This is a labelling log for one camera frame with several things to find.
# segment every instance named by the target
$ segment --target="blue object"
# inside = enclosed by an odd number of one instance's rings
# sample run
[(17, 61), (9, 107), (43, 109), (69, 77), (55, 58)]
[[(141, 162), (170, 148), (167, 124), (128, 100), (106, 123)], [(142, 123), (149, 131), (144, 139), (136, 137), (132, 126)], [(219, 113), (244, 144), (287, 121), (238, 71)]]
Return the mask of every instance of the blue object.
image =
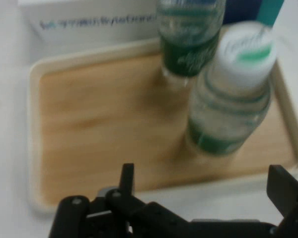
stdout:
[(273, 26), (284, 0), (263, 0), (257, 15), (257, 21)]
[(257, 20), (273, 26), (284, 0), (226, 0), (223, 24)]
[(223, 24), (256, 20), (262, 1), (263, 0), (226, 0)]

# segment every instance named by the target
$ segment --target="water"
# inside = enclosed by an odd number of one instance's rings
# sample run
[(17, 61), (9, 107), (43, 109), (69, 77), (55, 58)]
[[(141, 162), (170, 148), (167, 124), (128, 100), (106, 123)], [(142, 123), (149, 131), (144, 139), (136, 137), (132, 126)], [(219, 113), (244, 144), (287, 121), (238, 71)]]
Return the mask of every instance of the water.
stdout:
[(270, 105), (269, 82), (247, 96), (232, 96), (219, 91), (219, 85), (215, 88), (206, 72), (195, 86), (189, 103), (187, 138), (198, 150), (212, 154), (228, 154), (241, 147)]
[(157, 5), (163, 72), (178, 79), (196, 76), (212, 59), (225, 0), (160, 0)]

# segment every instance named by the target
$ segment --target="water bottle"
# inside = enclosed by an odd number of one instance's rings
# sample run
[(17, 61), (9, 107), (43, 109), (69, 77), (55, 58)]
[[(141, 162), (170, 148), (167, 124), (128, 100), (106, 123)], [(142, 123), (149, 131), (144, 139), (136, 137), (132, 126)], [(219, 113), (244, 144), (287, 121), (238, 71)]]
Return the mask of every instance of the water bottle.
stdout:
[(162, 72), (187, 85), (215, 54), (225, 0), (158, 0)]
[(270, 105), (268, 75), (276, 55), (271, 31), (261, 23), (238, 23), (224, 34), (191, 92), (186, 131), (191, 146), (214, 155), (242, 146)]

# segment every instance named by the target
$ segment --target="bottle neck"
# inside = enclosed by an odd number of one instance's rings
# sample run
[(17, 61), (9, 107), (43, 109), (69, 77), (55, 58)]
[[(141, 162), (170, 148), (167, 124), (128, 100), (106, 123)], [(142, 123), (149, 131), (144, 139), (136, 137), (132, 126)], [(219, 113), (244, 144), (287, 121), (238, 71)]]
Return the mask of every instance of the bottle neck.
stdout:
[(205, 84), (210, 90), (232, 99), (252, 100), (261, 97), (269, 90), (268, 79), (264, 80), (260, 85), (251, 88), (234, 85), (230, 80), (226, 79), (225, 75), (215, 70), (212, 64), (204, 72), (204, 77)]

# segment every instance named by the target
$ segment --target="screw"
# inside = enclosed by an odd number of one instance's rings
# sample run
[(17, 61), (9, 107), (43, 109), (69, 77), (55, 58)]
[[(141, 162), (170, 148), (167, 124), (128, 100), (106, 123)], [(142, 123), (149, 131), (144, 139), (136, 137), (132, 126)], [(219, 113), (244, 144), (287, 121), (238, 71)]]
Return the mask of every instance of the screw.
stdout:
[(114, 191), (112, 194), (113, 197), (120, 197), (121, 193), (119, 191)]
[(72, 200), (72, 204), (74, 204), (74, 205), (79, 205), (79, 204), (81, 204), (81, 199), (78, 198), (78, 197), (74, 198), (74, 199)]
[(272, 227), (270, 230), (269, 230), (269, 233), (271, 234), (271, 235), (274, 235), (275, 234), (275, 232), (276, 232), (276, 227)]

